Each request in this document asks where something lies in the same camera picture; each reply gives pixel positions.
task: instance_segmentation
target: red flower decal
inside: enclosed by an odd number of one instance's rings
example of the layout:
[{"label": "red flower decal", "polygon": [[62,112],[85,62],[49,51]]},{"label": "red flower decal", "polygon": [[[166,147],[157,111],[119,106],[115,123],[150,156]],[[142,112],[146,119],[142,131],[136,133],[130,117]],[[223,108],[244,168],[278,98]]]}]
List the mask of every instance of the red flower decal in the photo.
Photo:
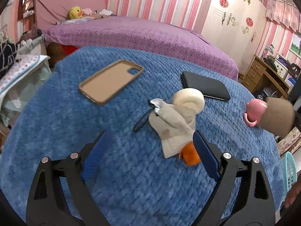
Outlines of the red flower decal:
[{"label": "red flower decal", "polygon": [[252,27],[253,26],[253,20],[251,18],[247,18],[246,19],[246,24],[249,26],[249,27]]},{"label": "red flower decal", "polygon": [[229,2],[227,0],[219,0],[219,4],[224,8],[229,6]]}]

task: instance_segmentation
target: plastic basket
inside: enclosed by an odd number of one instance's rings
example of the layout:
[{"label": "plastic basket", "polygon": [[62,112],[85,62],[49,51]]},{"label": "plastic basket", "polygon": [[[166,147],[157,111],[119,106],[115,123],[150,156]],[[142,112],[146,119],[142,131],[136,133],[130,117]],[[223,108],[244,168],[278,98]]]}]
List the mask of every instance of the plastic basket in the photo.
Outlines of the plastic basket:
[{"label": "plastic basket", "polygon": [[290,152],[286,152],[282,159],[283,181],[284,181],[284,198],[292,185],[297,182],[297,168],[294,157]]}]

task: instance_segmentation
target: pink mug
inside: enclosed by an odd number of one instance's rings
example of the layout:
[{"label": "pink mug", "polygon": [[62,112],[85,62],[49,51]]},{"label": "pink mug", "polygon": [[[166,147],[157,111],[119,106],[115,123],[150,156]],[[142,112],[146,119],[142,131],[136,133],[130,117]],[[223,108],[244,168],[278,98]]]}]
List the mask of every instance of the pink mug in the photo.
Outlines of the pink mug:
[{"label": "pink mug", "polygon": [[243,114],[243,120],[248,127],[258,126],[263,113],[265,112],[268,104],[260,99],[251,99],[246,104],[246,112]]}]

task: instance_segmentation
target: pink headboard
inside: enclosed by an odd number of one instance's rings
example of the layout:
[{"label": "pink headboard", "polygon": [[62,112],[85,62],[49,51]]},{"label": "pink headboard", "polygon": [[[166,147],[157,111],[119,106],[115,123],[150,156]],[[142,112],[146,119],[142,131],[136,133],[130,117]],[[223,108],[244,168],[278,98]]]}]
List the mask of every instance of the pink headboard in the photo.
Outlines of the pink headboard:
[{"label": "pink headboard", "polygon": [[91,8],[100,12],[106,9],[105,0],[34,0],[38,29],[44,30],[57,21],[69,19],[68,12],[74,6]]}]

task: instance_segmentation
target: desk drawer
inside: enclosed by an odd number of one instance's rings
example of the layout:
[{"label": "desk drawer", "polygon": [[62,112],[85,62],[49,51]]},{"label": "desk drawer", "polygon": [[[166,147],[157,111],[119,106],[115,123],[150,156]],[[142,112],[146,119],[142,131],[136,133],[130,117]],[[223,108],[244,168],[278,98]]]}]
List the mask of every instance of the desk drawer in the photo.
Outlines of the desk drawer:
[{"label": "desk drawer", "polygon": [[252,82],[254,82],[255,84],[258,83],[259,79],[260,79],[260,75],[253,69],[253,68],[249,68],[247,74],[246,74]]},{"label": "desk drawer", "polygon": [[244,76],[242,84],[248,88],[248,90],[250,92],[253,91],[254,87],[255,87],[255,83],[251,81],[251,79],[248,76]]},{"label": "desk drawer", "polygon": [[265,67],[259,63],[258,61],[254,60],[251,66],[260,76],[262,76],[263,72],[265,71]]}]

